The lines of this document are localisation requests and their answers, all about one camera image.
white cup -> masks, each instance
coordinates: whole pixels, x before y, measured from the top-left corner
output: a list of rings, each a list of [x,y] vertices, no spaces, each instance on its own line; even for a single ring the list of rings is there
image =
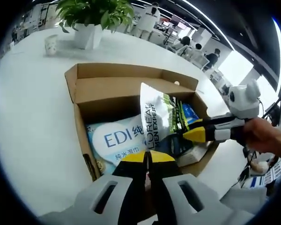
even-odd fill
[[[45,50],[46,55],[55,55],[57,48],[56,48],[56,41],[57,41],[57,34],[51,35],[45,39]]]

white flower pot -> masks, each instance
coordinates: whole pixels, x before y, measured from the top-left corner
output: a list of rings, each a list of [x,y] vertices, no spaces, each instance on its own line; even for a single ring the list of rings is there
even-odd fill
[[[100,44],[102,38],[102,26],[78,23],[75,25],[78,31],[75,31],[74,42],[75,46],[80,49],[94,49]]]

desk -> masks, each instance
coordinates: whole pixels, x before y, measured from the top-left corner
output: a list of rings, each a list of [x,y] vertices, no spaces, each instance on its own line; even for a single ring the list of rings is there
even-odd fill
[[[162,68],[199,80],[197,92],[210,116],[228,111],[204,73],[153,43],[104,31],[100,46],[70,57],[44,56],[44,39],[60,28],[32,33],[0,61],[0,162],[15,192],[36,215],[61,211],[91,183],[81,154],[64,72],[76,63],[113,62]],[[245,166],[242,147],[220,144],[199,179],[221,198]]]

chair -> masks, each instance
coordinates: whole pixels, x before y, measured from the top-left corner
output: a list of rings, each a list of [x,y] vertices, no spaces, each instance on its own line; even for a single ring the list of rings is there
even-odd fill
[[[156,31],[153,31],[149,38],[149,42],[154,43],[156,45],[162,44],[164,40],[165,40],[165,35]]]
[[[204,55],[197,55],[191,57],[190,62],[202,70],[209,63],[209,60]]]

white robot part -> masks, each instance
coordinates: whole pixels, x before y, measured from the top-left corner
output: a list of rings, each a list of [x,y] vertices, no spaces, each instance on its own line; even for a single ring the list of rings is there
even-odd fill
[[[260,90],[255,80],[247,85],[230,87],[229,109],[239,119],[252,119],[259,115]]]

